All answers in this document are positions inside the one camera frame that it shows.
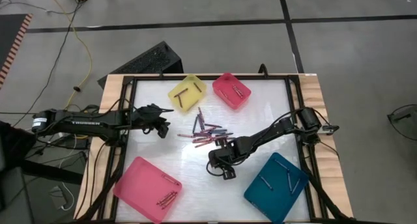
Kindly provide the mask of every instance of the concrete floor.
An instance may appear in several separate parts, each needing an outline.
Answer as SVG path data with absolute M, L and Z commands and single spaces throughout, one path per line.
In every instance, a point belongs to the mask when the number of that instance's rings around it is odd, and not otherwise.
M 12 0 L 59 10 L 52 0 Z M 417 0 L 286 0 L 291 18 L 417 14 Z M 60 0 L 68 11 L 74 0 Z M 33 13 L 31 28 L 66 27 L 62 15 L 22 5 L 0 14 Z M 190 21 L 282 19 L 280 0 L 90 0 L 76 26 Z M 414 223 L 417 219 L 417 143 L 396 134 L 386 114 L 416 103 L 417 20 L 293 24 L 304 71 L 317 73 L 334 124 L 343 174 L 355 217 Z M 27 111 L 43 87 L 64 33 L 26 34 L 5 85 L 0 111 Z M 94 59 L 80 106 L 99 104 L 96 80 L 165 40 L 185 72 L 295 73 L 285 24 L 80 32 Z M 88 58 L 71 34 L 49 87 L 32 111 L 62 108 L 82 80 Z M 19 116 L 0 115 L 15 122 Z M 19 126 L 28 128 L 27 117 Z

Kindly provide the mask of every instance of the yellow tray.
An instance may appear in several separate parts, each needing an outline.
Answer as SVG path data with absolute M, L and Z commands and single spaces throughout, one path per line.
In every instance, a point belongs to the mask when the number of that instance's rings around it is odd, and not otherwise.
M 206 89 L 207 86 L 197 76 L 190 74 L 168 93 L 168 97 L 176 108 L 181 109 L 182 111 L 188 111 L 204 97 Z

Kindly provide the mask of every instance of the plastic tray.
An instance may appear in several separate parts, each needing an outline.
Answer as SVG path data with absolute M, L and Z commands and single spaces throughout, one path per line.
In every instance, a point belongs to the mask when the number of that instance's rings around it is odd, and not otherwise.
M 232 109 L 238 109 L 252 93 L 230 73 L 225 73 L 214 81 L 213 90 Z
M 168 93 L 168 97 L 176 108 L 188 111 L 204 97 L 206 89 L 207 86 L 197 76 L 190 74 Z M 182 91 L 184 92 L 180 94 L 180 104 L 179 98 L 175 96 Z
M 181 189 L 182 184 L 179 181 L 142 157 L 137 157 L 116 183 L 113 193 L 153 223 L 161 223 L 178 199 Z M 176 191 L 177 196 L 162 209 L 156 203 L 171 191 Z
M 286 168 L 289 170 L 290 181 L 294 188 L 292 194 Z M 307 183 L 308 176 L 303 171 L 280 154 L 273 153 L 245 191 L 244 197 L 271 222 L 281 224 Z

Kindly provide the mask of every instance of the white table surface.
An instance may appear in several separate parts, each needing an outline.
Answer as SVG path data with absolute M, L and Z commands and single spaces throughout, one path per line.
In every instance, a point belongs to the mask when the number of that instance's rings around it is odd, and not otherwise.
M 138 81 L 134 105 L 141 107 L 154 103 L 162 108 L 174 108 L 167 94 L 179 82 Z M 285 83 L 282 80 L 242 80 L 252 90 L 252 95 L 235 111 L 214 94 L 213 81 L 204 82 L 207 84 L 206 96 L 189 112 L 162 114 L 171 123 L 165 139 L 160 139 L 156 131 L 149 135 L 144 135 L 141 130 L 130 132 L 124 170 L 135 157 L 141 156 L 182 182 L 181 194 L 164 221 L 268 221 L 243 194 L 273 152 L 279 152 L 300 167 L 294 135 L 285 135 L 259 147 L 243 164 L 235 167 L 236 178 L 223 180 L 209 175 L 205 169 L 208 153 L 216 149 L 216 145 L 211 143 L 194 148 L 192 139 L 177 134 L 191 134 L 197 107 L 200 107 L 206 123 L 219 124 L 235 133 L 235 137 L 253 135 L 290 110 Z M 285 220 L 305 221 L 308 218 L 306 195 L 302 192 Z M 120 200 L 116 221 L 149 220 Z

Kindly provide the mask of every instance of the wooden table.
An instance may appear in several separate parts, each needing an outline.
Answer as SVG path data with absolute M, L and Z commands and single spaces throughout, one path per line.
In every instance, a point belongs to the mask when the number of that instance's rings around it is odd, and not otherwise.
M 187 74 L 164 74 L 165 76 L 186 76 Z M 235 74 L 240 76 L 245 75 L 263 75 L 263 74 Z M 321 92 L 319 79 L 316 74 L 269 74 L 270 76 L 279 76 L 279 75 L 298 75 L 300 80 L 300 86 L 302 90 L 302 96 L 304 99 L 304 105 L 306 107 L 313 107 L 314 109 L 318 110 L 325 118 L 328 118 L 326 106 L 324 104 L 323 95 Z M 135 76 L 141 77 L 151 77 L 151 76 L 158 76 L 158 74 L 136 74 Z M 107 111 L 119 98 L 122 91 L 122 81 L 123 81 L 123 74 L 114 74 L 109 75 L 107 78 L 106 86 L 104 88 L 104 93 L 102 97 L 102 101 L 100 104 L 100 112 L 103 113 Z M 298 105 L 298 100 L 293 91 L 293 99 L 295 101 L 295 106 Z M 321 141 L 330 145 L 332 148 L 336 149 L 334 140 L 332 136 L 321 135 Z M 90 202 L 93 202 L 98 194 L 100 193 L 103 183 L 104 183 L 104 176 L 106 173 L 106 167 L 108 164 L 109 158 L 109 151 L 110 147 L 104 147 L 101 153 L 98 155 L 98 161 L 96 166 L 96 175 L 94 180 L 94 191 L 93 191 L 93 200 L 91 200 L 91 188 L 92 188 L 92 181 L 93 181 L 93 170 L 94 170 L 94 162 L 97 157 L 97 153 L 104 142 L 100 138 L 93 138 L 90 148 L 90 156 L 89 156 L 89 166 L 86 170 L 89 170 L 89 183 L 88 187 L 85 187 L 87 173 L 84 173 L 84 179 L 81 184 L 81 189 L 79 191 L 79 197 L 77 201 L 76 210 L 78 211 L 81 206 L 81 202 L 84 196 L 84 193 L 87 192 L 87 196 L 81 207 L 81 211 L 79 212 L 78 217 L 82 216 L 85 211 L 90 206 Z M 338 157 L 332 152 L 329 148 L 326 148 L 320 144 L 316 145 L 315 147 L 315 156 L 317 158 L 317 166 L 319 168 L 319 173 L 321 177 L 321 183 L 323 189 L 327 192 L 333 202 L 339 207 L 339 209 L 346 214 L 347 216 L 352 217 L 352 210 L 351 204 L 349 202 L 349 197 L 347 195 L 345 182 L 343 180 L 343 174 L 341 171 L 340 163 Z M 308 156 L 308 151 L 304 150 L 305 155 Z M 118 156 L 115 156 L 115 163 L 113 164 L 113 169 L 115 168 Z M 315 190 L 311 187 L 311 193 L 313 197 L 313 206 L 315 210 L 316 217 L 321 217 L 320 208 L 319 208 L 319 200 Z M 104 210 L 104 218 L 110 217 L 110 210 L 111 210 L 111 202 L 113 200 L 113 193 L 112 191 L 109 192 L 106 202 L 106 207 Z

